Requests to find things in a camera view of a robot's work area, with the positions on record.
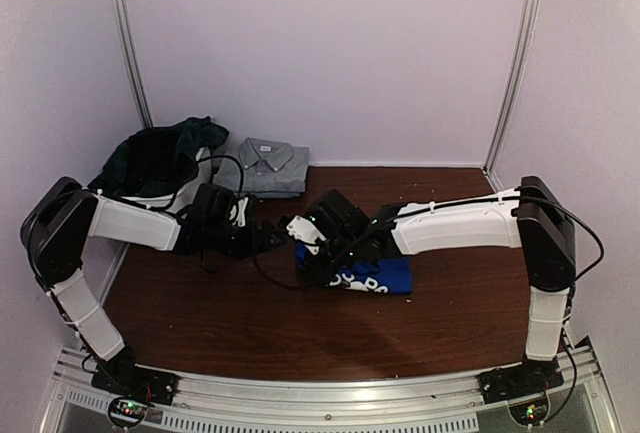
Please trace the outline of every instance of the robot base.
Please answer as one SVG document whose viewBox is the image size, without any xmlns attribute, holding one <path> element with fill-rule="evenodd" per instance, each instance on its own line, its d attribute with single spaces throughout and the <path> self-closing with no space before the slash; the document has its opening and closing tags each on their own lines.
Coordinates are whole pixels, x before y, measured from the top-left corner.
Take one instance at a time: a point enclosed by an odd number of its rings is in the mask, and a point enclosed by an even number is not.
<svg viewBox="0 0 640 433">
<path fill-rule="evenodd" d="M 136 383 L 140 387 L 134 391 L 131 398 L 143 403 L 157 403 L 160 405 L 171 406 L 173 396 L 175 395 L 178 377 L 173 373 L 164 371 L 150 370 L 148 368 L 134 367 L 134 375 Z M 91 386 L 99 390 L 108 391 L 109 393 L 122 394 L 122 389 L 114 384 L 104 371 L 98 369 L 91 379 Z"/>
<path fill-rule="evenodd" d="M 509 368 L 496 368 L 478 375 L 485 404 L 537 395 L 564 383 L 558 359 L 524 360 Z"/>
</svg>

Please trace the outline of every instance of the white plastic cover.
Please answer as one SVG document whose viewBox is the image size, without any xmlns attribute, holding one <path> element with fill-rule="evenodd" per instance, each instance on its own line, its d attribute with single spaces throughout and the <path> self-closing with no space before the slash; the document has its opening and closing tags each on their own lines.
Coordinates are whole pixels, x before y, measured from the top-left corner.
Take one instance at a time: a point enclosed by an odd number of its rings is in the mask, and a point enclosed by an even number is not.
<svg viewBox="0 0 640 433">
<path fill-rule="evenodd" d="M 108 361 L 124 347 L 122 336 L 91 293 L 81 270 L 51 291 L 96 355 Z"/>
<path fill-rule="evenodd" d="M 489 195 L 487 202 L 442 208 L 444 203 L 409 203 L 399 214 L 431 209 L 396 221 L 391 230 L 393 239 L 403 255 L 423 251 L 469 246 L 505 246 L 519 248 L 520 234 L 516 218 L 511 214 L 518 200 L 500 201 L 503 197 L 517 197 L 515 190 Z"/>
<path fill-rule="evenodd" d="M 546 292 L 531 287 L 529 334 L 525 353 L 530 360 L 549 361 L 558 353 L 569 288 Z"/>
<path fill-rule="evenodd" d="M 180 225 L 164 213 L 144 210 L 100 195 L 89 228 L 89 236 L 150 246 L 156 250 L 173 249 Z"/>
</svg>

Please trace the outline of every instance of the black bracket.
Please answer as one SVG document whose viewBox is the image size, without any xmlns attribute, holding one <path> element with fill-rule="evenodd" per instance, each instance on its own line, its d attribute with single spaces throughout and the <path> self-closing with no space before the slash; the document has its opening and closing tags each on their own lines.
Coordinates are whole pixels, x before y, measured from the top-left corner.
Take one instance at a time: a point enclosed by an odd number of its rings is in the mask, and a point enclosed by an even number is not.
<svg viewBox="0 0 640 433">
<path fill-rule="evenodd" d="M 509 368 L 496 368 L 478 375 L 485 404 L 540 394 L 564 383 L 558 359 L 524 360 Z"/>
<path fill-rule="evenodd" d="M 91 379 L 91 386 L 109 393 L 124 395 L 143 403 L 171 406 L 178 384 L 176 375 L 139 366 L 134 367 L 133 374 L 138 387 L 130 393 L 123 392 L 122 388 L 116 385 L 112 378 L 100 368 L 94 373 Z"/>
<path fill-rule="evenodd" d="M 20 228 L 22 244 L 46 290 L 82 266 L 82 250 L 98 200 L 72 178 L 60 178 Z"/>
<path fill-rule="evenodd" d="M 547 292 L 571 288 L 576 281 L 573 221 L 546 203 L 560 204 L 540 178 L 524 177 L 518 189 L 522 196 L 514 213 L 529 284 Z"/>
</svg>

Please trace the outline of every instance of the robotic arm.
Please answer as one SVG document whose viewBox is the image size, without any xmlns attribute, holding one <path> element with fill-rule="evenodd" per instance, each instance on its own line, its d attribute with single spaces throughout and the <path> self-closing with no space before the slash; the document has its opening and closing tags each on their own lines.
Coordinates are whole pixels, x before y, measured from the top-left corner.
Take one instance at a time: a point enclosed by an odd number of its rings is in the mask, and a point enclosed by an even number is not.
<svg viewBox="0 0 640 433">
<path fill-rule="evenodd" d="M 358 261 L 443 248 L 522 248 L 531 288 L 527 344 L 521 365 L 480 375 L 485 403 L 492 403 L 563 383 L 556 354 L 576 280 L 575 231 L 554 205 L 558 200 L 537 177 L 485 197 L 386 206 L 373 218 L 332 190 L 287 230 L 306 245 L 305 270 L 320 284 Z"/>
<path fill-rule="evenodd" d="M 193 204 L 173 215 L 85 190 L 71 178 L 58 180 L 43 197 L 22 225 L 22 244 L 36 280 L 95 357 L 95 387 L 144 401 L 147 390 L 140 386 L 146 384 L 154 402 L 171 404 L 177 379 L 135 366 L 133 349 L 84 278 L 81 255 L 86 239 L 110 238 L 178 254 L 216 249 L 241 258 L 252 254 L 256 239 L 258 251 L 284 241 L 267 222 L 247 228 L 251 202 L 250 197 L 237 200 L 226 188 L 203 184 Z"/>
<path fill-rule="evenodd" d="M 556 353 L 575 283 L 574 226 L 554 205 L 557 199 L 536 177 L 495 195 L 428 204 L 397 204 L 367 217 L 340 192 L 331 190 L 287 233 L 305 243 L 308 279 L 326 285 L 340 268 L 375 263 L 428 250 L 468 246 L 521 247 L 531 305 L 522 364 L 479 375 L 485 403 L 539 393 L 563 383 Z M 192 254 L 216 249 L 243 257 L 277 247 L 278 232 L 263 224 L 254 237 L 251 200 L 203 184 L 192 205 L 172 215 L 82 189 L 61 178 L 27 217 L 22 243 L 36 279 L 63 318 L 96 356 L 93 385 L 136 396 L 147 384 L 153 401 L 171 404 L 176 377 L 135 366 L 135 354 L 87 286 L 81 255 L 87 237 L 105 237 L 162 251 Z"/>
</svg>

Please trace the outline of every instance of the dark green cloth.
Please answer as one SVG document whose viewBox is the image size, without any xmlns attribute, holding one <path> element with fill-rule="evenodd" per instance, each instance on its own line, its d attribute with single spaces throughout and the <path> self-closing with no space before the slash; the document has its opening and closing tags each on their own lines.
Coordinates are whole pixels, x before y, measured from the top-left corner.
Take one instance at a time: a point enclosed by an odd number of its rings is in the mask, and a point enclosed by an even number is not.
<svg viewBox="0 0 640 433">
<path fill-rule="evenodd" d="M 118 145 L 89 188 L 143 198 L 173 194 L 198 176 L 198 150 L 213 152 L 228 136 L 209 117 L 141 130 Z"/>
</svg>

